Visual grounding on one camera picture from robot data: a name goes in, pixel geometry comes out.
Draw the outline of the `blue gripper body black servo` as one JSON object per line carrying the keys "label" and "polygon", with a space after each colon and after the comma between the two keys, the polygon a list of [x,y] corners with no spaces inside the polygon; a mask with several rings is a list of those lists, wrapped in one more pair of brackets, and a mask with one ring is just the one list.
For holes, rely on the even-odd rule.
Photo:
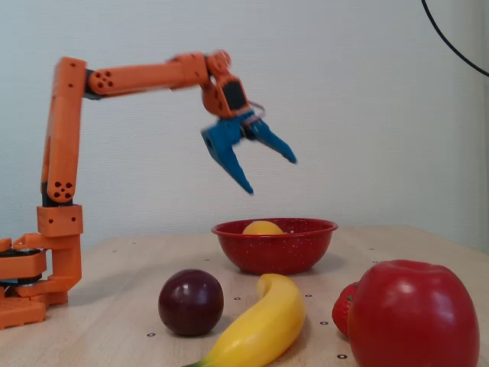
{"label": "blue gripper body black servo", "polygon": [[255,111],[248,111],[241,115],[218,119],[214,125],[204,128],[201,136],[211,155],[220,155],[232,146],[239,143],[245,136],[244,130],[249,125],[262,119]]}

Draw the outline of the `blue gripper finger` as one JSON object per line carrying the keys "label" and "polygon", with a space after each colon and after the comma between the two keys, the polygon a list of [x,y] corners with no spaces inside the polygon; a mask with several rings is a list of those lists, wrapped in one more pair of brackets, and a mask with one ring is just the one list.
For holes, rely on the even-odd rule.
{"label": "blue gripper finger", "polygon": [[266,145],[281,154],[290,163],[297,163],[296,156],[290,146],[275,135],[264,121],[256,121],[253,123],[253,134],[255,139],[261,144]]}
{"label": "blue gripper finger", "polygon": [[245,192],[249,195],[254,194],[254,190],[248,182],[232,147],[215,149],[214,159]]}

